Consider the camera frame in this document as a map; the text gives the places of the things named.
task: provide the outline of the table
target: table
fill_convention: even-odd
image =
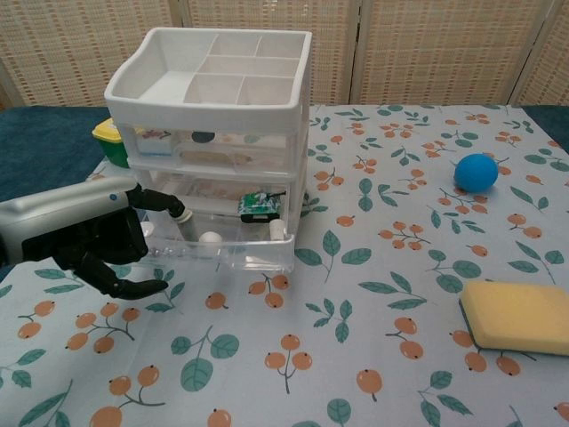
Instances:
[[[137,264],[170,287],[124,302],[14,269],[0,425],[567,425],[569,359],[478,353],[458,306],[469,278],[567,287],[565,152],[510,106],[314,107],[309,148],[293,274]],[[453,186],[473,152],[484,195]]]

